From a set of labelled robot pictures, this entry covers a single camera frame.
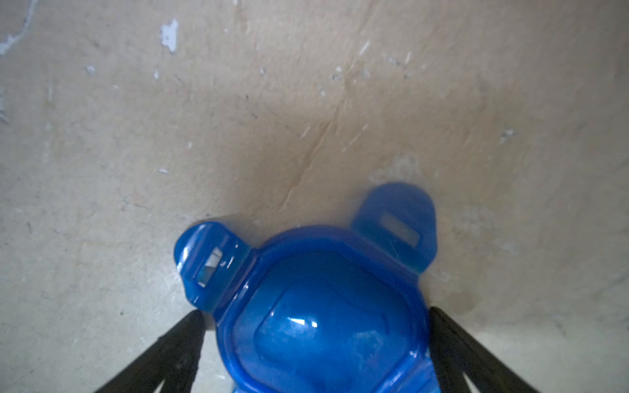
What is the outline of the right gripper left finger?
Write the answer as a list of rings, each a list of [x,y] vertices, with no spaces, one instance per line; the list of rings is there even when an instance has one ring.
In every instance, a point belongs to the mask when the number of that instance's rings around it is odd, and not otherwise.
[[[205,333],[201,311],[190,312],[98,391],[190,392]]]

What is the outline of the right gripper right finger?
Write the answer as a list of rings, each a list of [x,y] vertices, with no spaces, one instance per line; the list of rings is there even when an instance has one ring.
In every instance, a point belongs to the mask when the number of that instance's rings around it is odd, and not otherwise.
[[[535,392],[442,309],[429,309],[429,350],[442,392]]]

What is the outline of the blue lid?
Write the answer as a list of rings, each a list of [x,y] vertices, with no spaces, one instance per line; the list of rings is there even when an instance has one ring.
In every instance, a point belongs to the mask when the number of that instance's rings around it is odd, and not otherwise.
[[[408,183],[376,187],[347,229],[292,229],[251,247],[206,221],[174,250],[238,392],[438,391],[418,285],[436,255],[432,198]]]

